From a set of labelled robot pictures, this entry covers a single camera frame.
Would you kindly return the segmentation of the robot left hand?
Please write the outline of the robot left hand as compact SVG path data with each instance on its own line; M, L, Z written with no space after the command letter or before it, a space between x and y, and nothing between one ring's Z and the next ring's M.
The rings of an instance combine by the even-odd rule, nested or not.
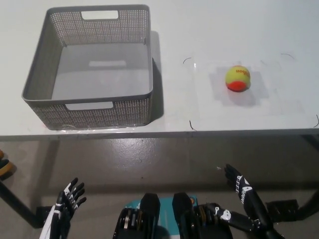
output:
M84 183L78 183L78 178L74 178L64 190L60 191L49 211L42 228L40 239L66 239L68 237L71 220L76 210L87 198L83 197Z

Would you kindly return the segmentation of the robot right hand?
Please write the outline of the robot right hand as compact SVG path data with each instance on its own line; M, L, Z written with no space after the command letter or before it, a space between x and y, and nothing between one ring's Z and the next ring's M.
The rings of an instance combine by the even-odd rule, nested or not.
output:
M227 183L238 195L246 215L224 209L216 203L206 204L207 208L219 221L241 231L258 234L272 230L271 218L252 185L230 164L226 164L224 171Z

